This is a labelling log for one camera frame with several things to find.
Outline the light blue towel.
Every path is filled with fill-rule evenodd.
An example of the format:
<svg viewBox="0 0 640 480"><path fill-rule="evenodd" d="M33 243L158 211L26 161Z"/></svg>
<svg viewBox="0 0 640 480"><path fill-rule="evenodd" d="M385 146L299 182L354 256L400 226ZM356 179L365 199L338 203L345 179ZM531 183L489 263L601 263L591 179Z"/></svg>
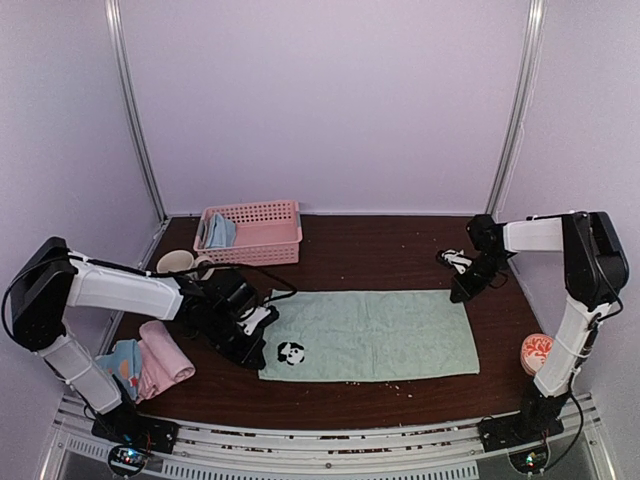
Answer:
<svg viewBox="0 0 640 480"><path fill-rule="evenodd" d="M236 239L236 225L220 213L215 213L206 227L203 239L205 249L231 248Z"/></svg>

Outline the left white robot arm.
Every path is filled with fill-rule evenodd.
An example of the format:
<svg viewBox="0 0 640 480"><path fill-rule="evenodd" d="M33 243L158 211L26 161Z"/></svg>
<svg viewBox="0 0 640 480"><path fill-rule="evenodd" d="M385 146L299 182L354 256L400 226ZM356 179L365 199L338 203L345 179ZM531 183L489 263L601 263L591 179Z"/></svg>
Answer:
<svg viewBox="0 0 640 480"><path fill-rule="evenodd" d="M258 298L237 264L210 262L169 272L90 258L49 238L7 286L1 321L9 338L41 358L75 390L123 444L144 424L125 405L122 382L101 369L64 320L70 308L175 321L203 334L234 364L261 370L265 328L279 314Z"/></svg>

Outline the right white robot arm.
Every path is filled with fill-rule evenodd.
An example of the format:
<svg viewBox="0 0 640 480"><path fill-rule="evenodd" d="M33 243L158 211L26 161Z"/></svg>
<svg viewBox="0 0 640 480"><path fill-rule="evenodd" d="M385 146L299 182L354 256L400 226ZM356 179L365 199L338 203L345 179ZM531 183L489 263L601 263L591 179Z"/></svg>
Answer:
<svg viewBox="0 0 640 480"><path fill-rule="evenodd" d="M535 440L556 419L575 377L589 358L600 325L622 312L621 290L629 265L609 215L577 211L497 223L474 216L466 231L477 252L451 281L450 299L466 303L502 274L519 253L559 252L563 256L566 304L549 356L523 398L512 430L519 440Z"/></svg>

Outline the green towel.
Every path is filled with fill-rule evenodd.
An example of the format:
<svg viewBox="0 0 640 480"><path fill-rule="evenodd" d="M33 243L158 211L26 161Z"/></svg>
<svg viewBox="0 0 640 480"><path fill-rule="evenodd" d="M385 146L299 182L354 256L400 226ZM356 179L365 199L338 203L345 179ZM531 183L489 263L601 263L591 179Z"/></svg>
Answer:
<svg viewBox="0 0 640 480"><path fill-rule="evenodd" d="M447 290L299 292L266 328L263 381L375 383L477 375L465 307Z"/></svg>

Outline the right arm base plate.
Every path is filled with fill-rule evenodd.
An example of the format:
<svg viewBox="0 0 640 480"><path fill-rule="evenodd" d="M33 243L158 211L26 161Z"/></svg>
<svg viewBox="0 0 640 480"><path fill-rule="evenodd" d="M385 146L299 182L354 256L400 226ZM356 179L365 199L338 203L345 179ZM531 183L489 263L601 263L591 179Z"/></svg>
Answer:
<svg viewBox="0 0 640 480"><path fill-rule="evenodd" d="M553 419L546 427L526 426L523 416L514 413L503 417L486 417L477 424L479 438L485 452L510 449L543 440L564 432L559 419Z"/></svg>

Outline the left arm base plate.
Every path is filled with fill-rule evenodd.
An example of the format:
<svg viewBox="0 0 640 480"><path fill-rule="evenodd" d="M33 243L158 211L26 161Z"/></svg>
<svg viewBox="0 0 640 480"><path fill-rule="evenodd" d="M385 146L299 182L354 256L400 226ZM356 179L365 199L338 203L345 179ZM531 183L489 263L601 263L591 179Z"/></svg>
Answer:
<svg viewBox="0 0 640 480"><path fill-rule="evenodd" d="M91 428L93 436L136 449L171 454L179 433L179 425L172 421L138 416L109 421L96 419Z"/></svg>

